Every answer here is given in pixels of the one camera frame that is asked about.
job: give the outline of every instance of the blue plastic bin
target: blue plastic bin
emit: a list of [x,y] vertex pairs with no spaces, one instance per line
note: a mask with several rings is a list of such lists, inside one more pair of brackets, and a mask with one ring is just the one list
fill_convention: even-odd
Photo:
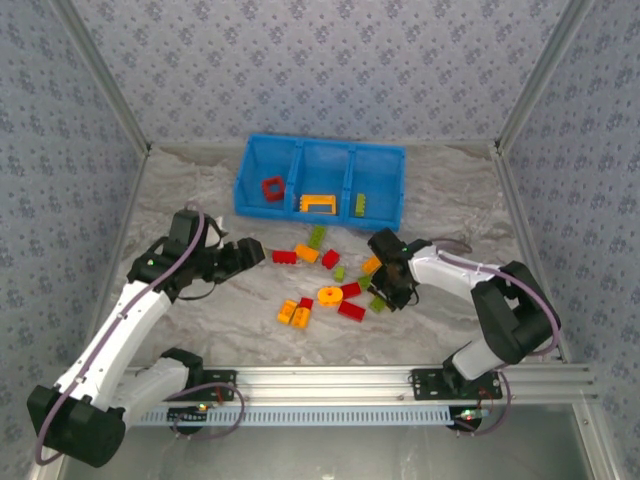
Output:
[[[405,158],[403,147],[254,134],[234,186],[235,210],[259,218],[398,230]],[[285,197],[267,202],[262,181],[276,175],[285,183]],[[364,217],[355,216],[358,193],[366,196]],[[300,212],[301,195],[334,195],[336,215]]]

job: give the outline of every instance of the red lego brick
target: red lego brick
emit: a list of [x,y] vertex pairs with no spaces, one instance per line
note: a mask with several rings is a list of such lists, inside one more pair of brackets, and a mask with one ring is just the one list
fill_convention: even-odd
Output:
[[[271,187],[278,187],[275,191],[271,190]],[[262,181],[262,193],[267,202],[277,202],[284,200],[284,182],[280,175],[276,177],[267,178]]]
[[355,320],[356,322],[361,322],[364,318],[366,310],[362,307],[354,305],[353,303],[342,302],[340,304],[340,307],[338,307],[338,313],[350,318],[351,320]]
[[360,284],[358,282],[348,283],[340,287],[342,289],[342,298],[347,299],[351,297],[357,297],[362,293]]
[[311,307],[313,307],[313,300],[311,298],[302,297],[300,299],[300,303],[298,303],[298,307],[308,308],[311,310]]
[[331,270],[336,264],[340,261],[340,254],[335,250],[331,249],[322,257],[322,264],[327,267],[327,269]]
[[298,260],[296,252],[285,252],[283,250],[274,250],[271,252],[273,263],[291,263],[294,264]]

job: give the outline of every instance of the orange lego brick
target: orange lego brick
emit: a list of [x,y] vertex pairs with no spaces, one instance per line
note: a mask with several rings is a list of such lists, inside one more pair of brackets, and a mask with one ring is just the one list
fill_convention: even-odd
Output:
[[284,305],[282,305],[280,313],[278,314],[278,321],[280,323],[284,323],[285,325],[289,325],[291,317],[293,317],[293,314],[296,311],[297,307],[298,304],[293,300],[285,300]]
[[308,308],[300,307],[296,309],[296,313],[293,314],[293,320],[291,326],[294,328],[307,328],[309,325],[309,317],[311,316],[311,310]]
[[325,287],[318,291],[318,303],[323,307],[335,307],[342,301],[342,289]]
[[318,259],[318,255],[320,255],[317,250],[314,250],[311,247],[307,247],[306,245],[303,245],[301,243],[296,245],[295,252],[301,259],[309,263],[315,263],[315,261]]
[[378,260],[378,257],[374,255],[369,260],[367,260],[362,264],[362,271],[367,275],[373,275],[373,272],[375,272],[381,266],[382,266],[382,263],[380,263],[380,260]]

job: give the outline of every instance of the bin compartment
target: bin compartment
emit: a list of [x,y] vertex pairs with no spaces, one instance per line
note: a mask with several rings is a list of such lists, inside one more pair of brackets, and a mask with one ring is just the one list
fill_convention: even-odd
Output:
[[[348,222],[351,225],[377,230],[400,227],[404,206],[403,148],[359,145],[355,149]],[[365,195],[364,216],[356,216],[358,194]]]
[[295,138],[253,135],[249,139],[234,186],[237,213],[264,218],[282,218],[285,215],[285,200],[267,201],[262,192],[262,182],[280,176],[286,185],[296,151]]
[[[320,140],[306,140],[296,166],[291,198],[293,218],[304,222],[338,224],[344,220],[343,198],[349,170],[349,144]],[[301,212],[302,195],[331,195],[335,197],[336,214],[330,215],[328,206],[313,206]]]

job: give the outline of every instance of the yellow round piece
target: yellow round piece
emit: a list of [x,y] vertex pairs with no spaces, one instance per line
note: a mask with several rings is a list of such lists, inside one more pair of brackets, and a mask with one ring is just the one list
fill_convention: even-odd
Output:
[[318,292],[318,303],[323,307],[335,307],[342,301],[342,289],[339,287],[325,287]]

